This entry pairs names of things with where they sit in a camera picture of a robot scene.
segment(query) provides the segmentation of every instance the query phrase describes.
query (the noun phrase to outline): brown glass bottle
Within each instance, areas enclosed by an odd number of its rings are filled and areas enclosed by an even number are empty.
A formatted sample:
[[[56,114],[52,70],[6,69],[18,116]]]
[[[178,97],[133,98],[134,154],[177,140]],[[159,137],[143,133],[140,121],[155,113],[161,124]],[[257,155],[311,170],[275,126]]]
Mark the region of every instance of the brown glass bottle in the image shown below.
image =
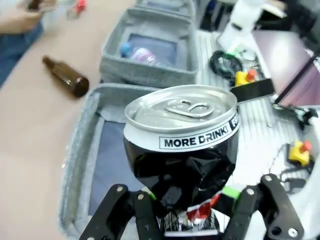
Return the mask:
[[[39,10],[39,5],[42,3],[43,0],[33,0],[32,2],[29,3],[28,9],[33,10],[33,11],[38,11]]]
[[[88,79],[79,72],[72,69],[63,61],[55,61],[49,56],[44,56],[42,62],[47,68],[72,92],[72,94],[80,98],[89,90]]]

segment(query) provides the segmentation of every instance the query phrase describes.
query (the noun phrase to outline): can top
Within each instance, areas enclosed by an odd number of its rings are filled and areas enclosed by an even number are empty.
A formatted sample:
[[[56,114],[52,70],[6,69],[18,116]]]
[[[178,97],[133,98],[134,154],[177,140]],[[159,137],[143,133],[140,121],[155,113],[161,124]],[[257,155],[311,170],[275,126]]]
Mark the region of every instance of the can top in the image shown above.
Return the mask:
[[[237,109],[236,96],[209,85],[181,85],[142,96],[125,108],[127,122],[137,129],[184,134],[228,121]]]

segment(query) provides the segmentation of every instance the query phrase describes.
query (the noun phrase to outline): blue bottle cap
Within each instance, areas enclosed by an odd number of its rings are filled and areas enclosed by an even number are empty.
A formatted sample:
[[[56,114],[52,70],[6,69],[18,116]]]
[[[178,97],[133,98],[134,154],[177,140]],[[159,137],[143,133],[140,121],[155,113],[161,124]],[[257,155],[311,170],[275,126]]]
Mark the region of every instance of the blue bottle cap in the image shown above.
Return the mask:
[[[132,47],[131,43],[125,42],[121,45],[120,53],[123,58],[130,56],[132,51],[133,51],[133,47]]]

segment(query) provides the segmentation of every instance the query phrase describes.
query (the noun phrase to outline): pull tab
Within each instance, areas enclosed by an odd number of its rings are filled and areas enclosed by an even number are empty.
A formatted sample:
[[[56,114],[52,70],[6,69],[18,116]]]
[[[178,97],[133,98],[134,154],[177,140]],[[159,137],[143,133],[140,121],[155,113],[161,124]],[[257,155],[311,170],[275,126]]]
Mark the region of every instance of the pull tab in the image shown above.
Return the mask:
[[[198,112],[191,112],[196,108],[199,109]],[[191,99],[179,98],[166,102],[164,104],[164,109],[171,113],[200,119],[212,114],[215,108],[208,102],[195,102]]]

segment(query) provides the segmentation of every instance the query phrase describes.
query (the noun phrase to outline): white corrugated surface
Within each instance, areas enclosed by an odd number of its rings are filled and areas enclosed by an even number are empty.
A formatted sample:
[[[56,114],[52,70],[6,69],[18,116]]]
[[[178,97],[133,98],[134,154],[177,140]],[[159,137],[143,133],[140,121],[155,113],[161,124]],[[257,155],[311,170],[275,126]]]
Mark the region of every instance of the white corrugated surface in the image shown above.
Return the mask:
[[[208,61],[215,50],[218,50],[212,38],[217,34],[198,31],[198,54],[199,75],[198,84],[212,85],[223,89],[229,88],[229,82],[221,76],[215,75],[209,68]],[[257,45],[252,36],[249,40],[250,46],[257,51]],[[263,72],[269,75],[263,59],[259,59]],[[296,128],[294,120],[283,115],[283,111],[272,108],[268,97],[242,103],[239,108],[241,127],[239,133],[239,151],[236,168],[227,185],[256,185],[264,174],[269,173],[273,159],[277,156],[279,148],[285,144],[301,139],[300,131]],[[285,151],[276,158],[271,173],[280,174],[281,171],[290,167],[285,163]],[[290,177],[307,178],[305,171],[292,173]],[[228,224],[229,218],[217,213],[222,230]]]

